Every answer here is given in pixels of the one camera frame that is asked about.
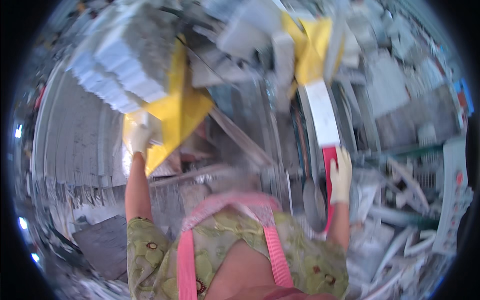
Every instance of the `light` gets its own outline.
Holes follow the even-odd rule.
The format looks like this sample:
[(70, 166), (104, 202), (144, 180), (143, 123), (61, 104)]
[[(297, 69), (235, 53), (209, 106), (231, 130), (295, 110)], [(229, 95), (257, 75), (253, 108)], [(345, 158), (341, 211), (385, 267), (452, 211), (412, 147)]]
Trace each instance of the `light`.
[(27, 221), (25, 221), (24, 218), (19, 217), (19, 218), (18, 218), (18, 221), (20, 222), (20, 227), (21, 227), (22, 229), (27, 229), (27, 228), (28, 228)]
[(18, 125), (17, 129), (15, 130), (15, 137), (19, 139), (22, 136), (22, 125)]
[(32, 253), (32, 259), (38, 263), (38, 261), (40, 260), (40, 257), (38, 257), (38, 255), (36, 253)]

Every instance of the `apron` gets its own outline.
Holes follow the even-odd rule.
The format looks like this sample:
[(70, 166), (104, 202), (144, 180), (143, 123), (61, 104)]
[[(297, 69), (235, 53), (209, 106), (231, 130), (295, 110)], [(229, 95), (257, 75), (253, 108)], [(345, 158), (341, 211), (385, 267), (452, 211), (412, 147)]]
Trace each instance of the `apron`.
[(192, 229), (226, 206), (234, 207), (262, 225), (275, 284), (285, 288), (293, 287), (292, 276), (273, 217), (273, 210), (280, 210), (277, 201), (274, 197), (263, 193), (232, 192), (207, 197), (197, 205), (190, 216), (183, 220), (177, 252), (179, 300), (198, 299)]

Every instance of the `floral pattern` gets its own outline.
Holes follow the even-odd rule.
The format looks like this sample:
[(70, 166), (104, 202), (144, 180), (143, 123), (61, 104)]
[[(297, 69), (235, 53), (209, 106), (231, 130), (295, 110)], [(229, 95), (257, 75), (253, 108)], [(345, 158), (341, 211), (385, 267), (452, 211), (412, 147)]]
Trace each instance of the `floral pattern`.
[[(295, 287), (309, 294), (327, 292), (343, 298), (348, 287), (343, 249), (306, 239), (289, 214), (274, 211), (274, 219)], [(262, 225), (247, 213), (221, 210), (195, 226), (193, 238), (199, 300), (205, 297), (217, 269), (237, 240), (244, 240), (269, 257)], [(178, 240), (170, 245), (151, 221), (142, 218), (129, 221), (127, 239), (132, 298), (177, 300)]]

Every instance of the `work glove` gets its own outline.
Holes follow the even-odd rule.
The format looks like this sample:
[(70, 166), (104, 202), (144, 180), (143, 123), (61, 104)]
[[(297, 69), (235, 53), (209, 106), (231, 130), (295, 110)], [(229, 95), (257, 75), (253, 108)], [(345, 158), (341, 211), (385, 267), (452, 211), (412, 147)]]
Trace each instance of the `work glove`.
[(338, 168), (334, 159), (330, 160), (330, 180), (332, 181), (332, 196), (330, 204), (350, 203), (350, 184), (352, 182), (352, 161), (345, 148), (336, 147)]
[(139, 124), (132, 131), (132, 154), (140, 152), (147, 160), (147, 149), (150, 147), (150, 138), (152, 137), (152, 130), (144, 124)]

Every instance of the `white paper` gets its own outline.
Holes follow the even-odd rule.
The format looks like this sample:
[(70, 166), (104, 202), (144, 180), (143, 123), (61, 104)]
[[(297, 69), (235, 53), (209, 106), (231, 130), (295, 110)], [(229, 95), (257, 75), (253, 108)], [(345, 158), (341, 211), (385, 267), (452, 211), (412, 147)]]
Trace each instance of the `white paper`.
[(335, 114), (325, 82), (317, 80), (306, 84), (305, 91), (312, 110), (318, 145), (320, 147), (340, 145)]

